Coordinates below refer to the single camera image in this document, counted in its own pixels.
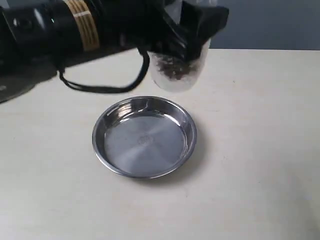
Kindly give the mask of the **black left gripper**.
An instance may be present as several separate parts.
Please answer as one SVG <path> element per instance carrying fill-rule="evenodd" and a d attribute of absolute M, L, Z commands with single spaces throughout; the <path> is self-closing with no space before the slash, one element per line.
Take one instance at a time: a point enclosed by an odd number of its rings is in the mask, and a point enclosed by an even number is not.
<path fill-rule="evenodd" d="M 164 0 L 94 0 L 92 16 L 98 45 L 108 54 L 143 48 L 193 61 L 203 45 L 224 29 L 229 17 L 224 6 L 182 2 L 179 25 L 165 10 Z"/>

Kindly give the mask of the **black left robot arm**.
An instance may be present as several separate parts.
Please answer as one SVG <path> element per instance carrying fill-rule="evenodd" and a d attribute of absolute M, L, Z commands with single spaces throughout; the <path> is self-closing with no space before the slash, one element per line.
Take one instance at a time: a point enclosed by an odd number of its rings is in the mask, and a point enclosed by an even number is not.
<path fill-rule="evenodd" d="M 76 91 L 122 94 L 145 78 L 149 53 L 182 62 L 200 58 L 204 44 L 225 28 L 229 9 L 187 0 L 179 21 L 167 12 L 170 0 L 49 0 L 0 10 L 0 100 L 59 77 Z M 67 68 L 137 49 L 142 66 L 122 87 L 83 85 L 65 79 Z"/>

